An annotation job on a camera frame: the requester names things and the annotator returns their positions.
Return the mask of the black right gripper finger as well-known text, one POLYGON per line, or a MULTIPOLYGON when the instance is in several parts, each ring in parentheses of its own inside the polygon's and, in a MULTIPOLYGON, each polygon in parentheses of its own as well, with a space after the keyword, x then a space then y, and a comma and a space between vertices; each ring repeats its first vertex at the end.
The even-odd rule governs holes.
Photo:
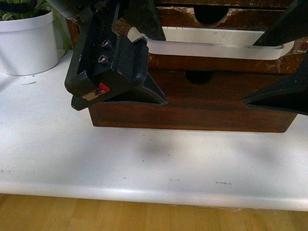
POLYGON ((246 106, 297 114, 308 112, 308 54, 297 70, 242 99, 246 106))

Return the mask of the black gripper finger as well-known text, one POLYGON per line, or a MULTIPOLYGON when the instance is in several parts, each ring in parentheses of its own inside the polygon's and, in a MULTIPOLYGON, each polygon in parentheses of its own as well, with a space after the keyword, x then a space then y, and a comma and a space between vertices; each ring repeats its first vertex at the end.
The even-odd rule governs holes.
POLYGON ((254 43, 255 46, 281 46, 308 36, 308 2, 295 0, 254 43))

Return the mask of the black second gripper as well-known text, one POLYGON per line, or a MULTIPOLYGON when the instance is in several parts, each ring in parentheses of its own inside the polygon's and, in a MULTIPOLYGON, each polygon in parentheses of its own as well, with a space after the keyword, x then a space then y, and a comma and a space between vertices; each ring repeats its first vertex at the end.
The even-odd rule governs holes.
POLYGON ((167 104, 164 93, 148 73, 147 41, 130 41, 115 32, 123 18, 147 37, 165 41, 152 0, 98 0, 81 10, 84 18, 65 79, 77 111, 97 103, 167 104))

